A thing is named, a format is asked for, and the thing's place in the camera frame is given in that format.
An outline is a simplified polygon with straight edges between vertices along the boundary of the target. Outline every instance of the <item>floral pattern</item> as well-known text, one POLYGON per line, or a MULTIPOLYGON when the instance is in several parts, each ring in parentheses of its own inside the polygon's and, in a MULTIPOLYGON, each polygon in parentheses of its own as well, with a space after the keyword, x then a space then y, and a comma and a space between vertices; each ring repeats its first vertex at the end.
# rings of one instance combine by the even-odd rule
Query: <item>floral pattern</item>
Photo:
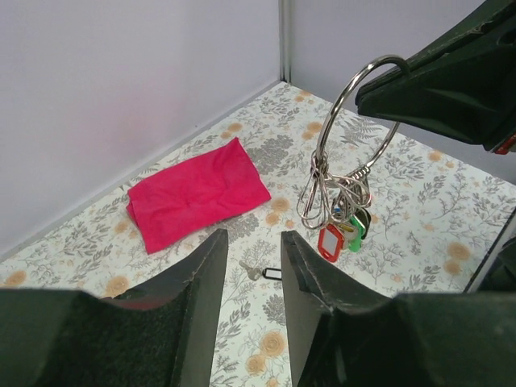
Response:
MULTIPOLYGON (((123 293, 178 262, 213 230, 229 230, 230 250, 211 387, 288 387, 281 283, 249 280, 238 265, 280 267, 280 233, 297 230, 314 247, 317 231, 296 213, 329 102, 285 83, 238 109, 139 176, 0 264, 0 284, 123 293), (127 190, 145 177, 238 136, 273 199, 147 255, 127 216, 127 190)), ((386 129, 345 112, 327 142, 330 170, 364 162, 386 129)), ((357 253, 336 266, 376 291, 461 291, 516 205, 509 183, 396 135, 368 178, 372 226, 357 253)))

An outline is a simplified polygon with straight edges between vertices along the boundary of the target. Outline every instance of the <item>metal wire loop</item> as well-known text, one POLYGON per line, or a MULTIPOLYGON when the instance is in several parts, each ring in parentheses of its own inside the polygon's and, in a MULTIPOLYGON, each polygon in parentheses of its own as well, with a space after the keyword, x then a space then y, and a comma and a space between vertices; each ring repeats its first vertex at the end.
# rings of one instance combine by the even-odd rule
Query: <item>metal wire loop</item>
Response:
POLYGON ((317 147, 312 154, 310 178, 306 183, 305 189, 299 196, 297 206, 302 224, 311 230, 323 228, 328 223, 345 223, 355 212, 363 210, 371 204, 371 194, 367 177, 371 171, 371 167, 389 146, 400 123, 394 123, 379 148, 374 152, 367 163, 345 176, 334 175, 328 171, 328 157, 324 152, 324 148, 326 147, 331 127, 340 109, 353 90, 373 70, 387 64, 396 65, 403 74, 409 73, 408 64, 400 56, 389 55, 376 58, 355 74, 326 116, 318 138, 317 147), (328 189, 338 190, 338 194, 335 198, 330 198, 328 189), (314 205, 318 207, 318 210, 315 214, 310 214, 314 205))

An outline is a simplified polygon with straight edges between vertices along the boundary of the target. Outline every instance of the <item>red key tag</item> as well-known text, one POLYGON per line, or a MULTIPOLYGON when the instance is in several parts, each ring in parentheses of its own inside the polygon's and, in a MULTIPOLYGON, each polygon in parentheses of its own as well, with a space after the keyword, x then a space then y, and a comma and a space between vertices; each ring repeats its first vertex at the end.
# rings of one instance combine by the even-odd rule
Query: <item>red key tag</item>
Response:
POLYGON ((325 260, 336 262, 343 245, 344 235, 333 224, 328 224, 319 232, 317 247, 325 260))

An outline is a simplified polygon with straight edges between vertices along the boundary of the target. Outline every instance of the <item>red cloth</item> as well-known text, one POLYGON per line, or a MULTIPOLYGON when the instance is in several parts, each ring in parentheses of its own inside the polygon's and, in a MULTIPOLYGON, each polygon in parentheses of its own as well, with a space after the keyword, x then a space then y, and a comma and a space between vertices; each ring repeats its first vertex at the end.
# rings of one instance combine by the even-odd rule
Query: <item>red cloth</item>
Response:
POLYGON ((164 169, 127 193, 127 212, 149 254, 271 198, 238 139, 164 169))

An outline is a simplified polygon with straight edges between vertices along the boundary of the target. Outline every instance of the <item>white wall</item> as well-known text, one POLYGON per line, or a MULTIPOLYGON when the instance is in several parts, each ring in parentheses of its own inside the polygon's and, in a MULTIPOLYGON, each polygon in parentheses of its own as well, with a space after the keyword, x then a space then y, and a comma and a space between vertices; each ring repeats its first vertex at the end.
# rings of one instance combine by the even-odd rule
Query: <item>white wall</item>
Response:
POLYGON ((277 0, 2 0, 0 252, 279 77, 277 0))
MULTIPOLYGON (((349 79, 384 54, 409 57, 470 14, 483 0, 292 0, 292 83, 334 101, 349 79)), ((346 108, 356 111, 353 98, 346 108)), ((516 154, 497 156, 402 126, 400 131, 516 183, 516 154)))

